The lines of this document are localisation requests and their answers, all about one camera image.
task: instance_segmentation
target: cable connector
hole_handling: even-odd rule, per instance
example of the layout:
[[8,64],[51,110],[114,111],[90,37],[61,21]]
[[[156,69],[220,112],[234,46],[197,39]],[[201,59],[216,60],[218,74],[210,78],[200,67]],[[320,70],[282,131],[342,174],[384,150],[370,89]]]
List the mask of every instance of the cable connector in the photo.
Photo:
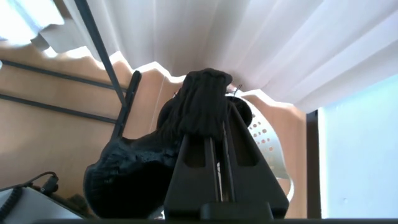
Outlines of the cable connector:
[[51,195],[58,190],[57,182],[58,177],[55,175],[51,176],[46,183],[44,183],[43,187],[40,189],[40,192],[46,196]]

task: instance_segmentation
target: black garment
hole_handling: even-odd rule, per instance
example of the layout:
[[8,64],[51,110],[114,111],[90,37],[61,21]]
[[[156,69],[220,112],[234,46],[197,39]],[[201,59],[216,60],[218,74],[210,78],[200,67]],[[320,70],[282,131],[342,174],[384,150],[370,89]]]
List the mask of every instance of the black garment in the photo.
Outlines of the black garment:
[[207,68],[190,72],[162,108],[157,130],[139,139],[109,142],[87,167],[84,194],[101,218],[146,218],[163,204],[184,134],[222,137],[225,91],[231,75]]

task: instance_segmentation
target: white wall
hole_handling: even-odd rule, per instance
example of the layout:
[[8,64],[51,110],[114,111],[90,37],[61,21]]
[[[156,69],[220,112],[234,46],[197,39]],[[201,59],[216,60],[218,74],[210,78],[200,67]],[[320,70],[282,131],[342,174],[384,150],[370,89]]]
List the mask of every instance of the white wall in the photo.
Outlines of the white wall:
[[398,75],[318,118],[322,217],[398,218]]

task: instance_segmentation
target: metal rack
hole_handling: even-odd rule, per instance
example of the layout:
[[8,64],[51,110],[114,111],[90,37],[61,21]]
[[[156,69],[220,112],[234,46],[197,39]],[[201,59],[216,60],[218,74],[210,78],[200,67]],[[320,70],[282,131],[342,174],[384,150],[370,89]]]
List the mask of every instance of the metal rack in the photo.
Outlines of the metal rack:
[[108,88],[108,89],[115,90],[116,94],[119,97],[121,105],[122,105],[119,115],[118,115],[118,118],[117,119],[107,118],[104,116],[98,116],[95,114],[84,113],[81,111],[62,108],[59,106],[48,105],[45,103],[39,103],[36,101],[26,100],[26,99],[18,98],[15,96],[9,96],[9,95],[5,95],[5,94],[0,94],[0,99],[9,100],[9,101],[17,102],[17,103],[23,103],[26,105],[36,106],[39,108],[44,108],[44,109],[57,111],[57,112],[61,112],[61,113],[71,114],[71,115],[79,116],[82,118],[90,118],[90,119],[95,119],[95,120],[103,121],[103,122],[107,122],[107,123],[113,123],[113,124],[115,124],[115,126],[113,129],[111,139],[114,139],[114,138],[122,136],[122,134],[123,134],[123,130],[126,125],[126,121],[129,116],[131,106],[134,101],[134,97],[136,95],[136,91],[138,89],[138,85],[139,85],[142,75],[140,72],[135,71],[134,74],[132,75],[132,78],[131,78],[128,88],[127,89],[121,88],[118,78],[116,77],[116,74],[113,70],[113,66],[109,59],[108,53],[106,52],[100,32],[98,31],[98,28],[95,24],[94,17],[90,11],[90,7],[88,6],[87,0],[75,0],[75,3],[76,3],[76,6],[80,12],[80,15],[81,15],[84,23],[86,25],[88,33],[90,34],[90,37],[95,45],[95,48],[98,51],[99,57],[101,58],[104,66],[105,66],[105,70],[109,76],[109,79],[111,80],[112,85],[106,84],[106,83],[101,83],[101,82],[96,82],[93,80],[88,80],[85,78],[75,77],[72,75],[53,72],[53,71],[45,70],[42,68],[33,67],[30,65],[24,65],[21,63],[17,63],[17,62],[11,62],[8,60],[3,60],[3,59],[0,59],[0,60],[4,65],[13,66],[13,67],[17,67],[17,68],[21,68],[21,69],[25,69],[25,70],[30,70],[32,72],[43,73],[46,75],[51,75],[51,76],[58,77],[58,78],[64,78],[64,79],[72,80],[72,81],[76,81],[76,82],[86,83],[88,85],[94,85],[94,86],[98,86],[101,88]]

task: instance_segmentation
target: wooden floor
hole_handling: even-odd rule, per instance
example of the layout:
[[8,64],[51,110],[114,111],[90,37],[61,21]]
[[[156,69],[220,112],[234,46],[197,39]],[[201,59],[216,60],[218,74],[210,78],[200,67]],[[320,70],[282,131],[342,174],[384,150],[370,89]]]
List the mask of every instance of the wooden floor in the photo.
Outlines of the wooden floor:
[[[109,83],[106,72],[90,57],[47,58],[32,46],[15,49],[0,45],[0,59]],[[116,62],[114,69],[119,82],[126,87],[131,69],[122,61]],[[153,131],[162,105],[180,85],[170,82],[157,70],[145,72],[124,137],[139,138]],[[121,107],[113,90],[6,65],[0,70],[0,93],[114,119]],[[305,115],[287,104],[264,102],[257,96],[246,99],[262,111],[281,141],[287,170],[295,182],[287,217],[304,218],[307,216]],[[52,170],[60,178],[59,195],[82,194],[84,171],[98,160],[112,130],[112,124],[0,100],[0,188]],[[289,191],[289,183],[280,184],[285,192]]]

